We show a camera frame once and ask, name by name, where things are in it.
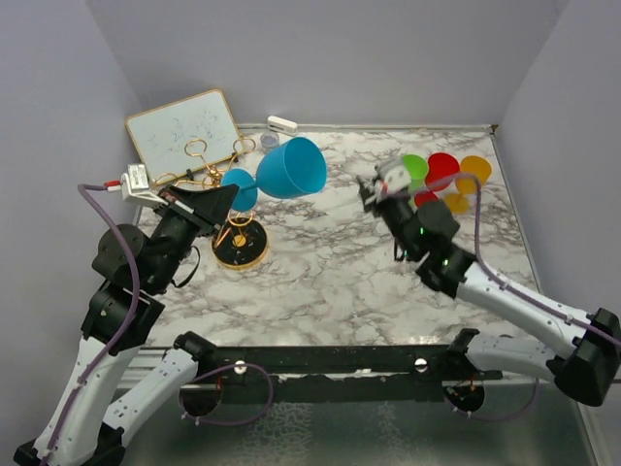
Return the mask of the green wine glass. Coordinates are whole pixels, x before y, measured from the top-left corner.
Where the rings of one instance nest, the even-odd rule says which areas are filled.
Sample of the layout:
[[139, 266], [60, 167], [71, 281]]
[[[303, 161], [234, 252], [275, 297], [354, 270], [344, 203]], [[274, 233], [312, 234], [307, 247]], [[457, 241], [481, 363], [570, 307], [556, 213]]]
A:
[[410, 175], [411, 183], [409, 190], [416, 191], [425, 183], [429, 172], [428, 162], [424, 157], [412, 153], [404, 154], [402, 162]]

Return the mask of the red wine glass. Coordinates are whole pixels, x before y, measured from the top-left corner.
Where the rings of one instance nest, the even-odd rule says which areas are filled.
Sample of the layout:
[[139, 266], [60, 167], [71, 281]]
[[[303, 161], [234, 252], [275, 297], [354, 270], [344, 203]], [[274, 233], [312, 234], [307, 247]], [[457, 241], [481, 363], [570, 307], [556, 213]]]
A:
[[429, 170], [424, 185], [431, 187], [431, 189], [415, 194], [414, 205], [416, 207], [421, 207], [427, 202], [438, 201], [437, 192], [446, 189], [451, 184], [452, 177], [460, 169], [459, 161], [447, 152], [432, 153], [428, 157], [427, 163]]

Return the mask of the blue wine glass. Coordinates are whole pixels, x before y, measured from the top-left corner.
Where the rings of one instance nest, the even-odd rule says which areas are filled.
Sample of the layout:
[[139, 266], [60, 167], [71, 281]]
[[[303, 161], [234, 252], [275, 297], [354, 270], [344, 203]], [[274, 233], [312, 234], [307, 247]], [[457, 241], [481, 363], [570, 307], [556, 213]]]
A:
[[295, 199], [320, 192], [327, 183], [327, 162], [319, 147], [310, 139], [295, 137], [267, 153], [256, 172], [234, 168], [222, 178], [222, 185], [236, 185], [239, 190], [232, 210], [251, 211], [259, 192], [276, 199]]

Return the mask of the orange wine glass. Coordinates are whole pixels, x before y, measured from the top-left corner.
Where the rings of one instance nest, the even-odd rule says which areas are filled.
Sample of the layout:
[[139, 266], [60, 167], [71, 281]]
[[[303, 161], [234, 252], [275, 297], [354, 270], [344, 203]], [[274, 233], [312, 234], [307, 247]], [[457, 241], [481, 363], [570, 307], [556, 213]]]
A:
[[477, 193], [477, 184], [484, 186], [492, 174], [491, 164], [478, 155], [468, 155], [460, 162], [460, 174], [455, 180], [455, 192], [443, 197], [444, 203], [455, 215], [464, 214], [470, 208], [470, 196]]

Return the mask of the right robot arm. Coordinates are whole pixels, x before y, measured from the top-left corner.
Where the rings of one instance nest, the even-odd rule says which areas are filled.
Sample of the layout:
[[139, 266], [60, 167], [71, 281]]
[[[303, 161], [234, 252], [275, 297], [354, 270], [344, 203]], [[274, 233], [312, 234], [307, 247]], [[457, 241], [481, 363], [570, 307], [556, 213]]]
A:
[[379, 217], [429, 289], [494, 313], [528, 339], [494, 337], [467, 329], [445, 357], [447, 372], [466, 380], [477, 371], [501, 371], [554, 383], [586, 406], [600, 407], [620, 367], [619, 317], [556, 302], [494, 270], [479, 250], [454, 243], [460, 228], [442, 201], [413, 209], [404, 188], [381, 189], [381, 177], [358, 178], [365, 212]]

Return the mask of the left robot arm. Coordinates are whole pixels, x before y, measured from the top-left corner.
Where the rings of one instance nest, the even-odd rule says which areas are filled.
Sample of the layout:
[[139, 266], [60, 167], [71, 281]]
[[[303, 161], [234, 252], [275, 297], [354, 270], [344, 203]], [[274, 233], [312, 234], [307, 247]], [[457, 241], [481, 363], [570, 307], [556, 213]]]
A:
[[172, 349], [144, 379], [114, 398], [164, 310], [156, 295], [173, 285], [195, 239], [221, 230], [238, 187], [147, 191], [160, 216], [151, 236], [133, 224], [115, 223], [92, 197], [96, 189], [78, 187], [109, 226], [92, 262], [104, 281], [89, 301], [77, 359], [58, 405], [43, 432], [16, 449], [17, 465], [117, 465], [137, 431], [175, 390], [213, 374], [208, 353]]

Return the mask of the white whiteboard eraser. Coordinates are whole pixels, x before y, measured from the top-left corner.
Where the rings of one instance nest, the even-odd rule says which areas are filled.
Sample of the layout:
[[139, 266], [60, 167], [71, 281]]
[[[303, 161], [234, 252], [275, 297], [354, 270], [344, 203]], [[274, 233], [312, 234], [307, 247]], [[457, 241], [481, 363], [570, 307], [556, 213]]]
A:
[[280, 116], [268, 116], [267, 126], [273, 132], [290, 137], [295, 137], [299, 132], [299, 126], [296, 122]]

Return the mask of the whiteboard with wooden frame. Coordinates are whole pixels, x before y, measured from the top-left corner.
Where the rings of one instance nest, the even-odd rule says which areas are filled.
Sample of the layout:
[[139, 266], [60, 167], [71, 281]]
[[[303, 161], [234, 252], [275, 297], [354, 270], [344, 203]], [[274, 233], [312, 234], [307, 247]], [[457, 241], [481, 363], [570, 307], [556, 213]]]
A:
[[240, 138], [218, 89], [130, 116], [125, 127], [154, 185], [230, 160]]

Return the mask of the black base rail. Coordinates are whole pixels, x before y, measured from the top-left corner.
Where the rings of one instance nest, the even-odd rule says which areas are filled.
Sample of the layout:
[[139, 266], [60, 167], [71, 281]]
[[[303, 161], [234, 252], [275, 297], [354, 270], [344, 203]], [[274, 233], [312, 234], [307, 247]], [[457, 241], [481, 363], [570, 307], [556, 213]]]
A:
[[194, 332], [177, 336], [224, 404], [440, 402], [444, 383], [495, 381], [450, 345], [223, 347]]

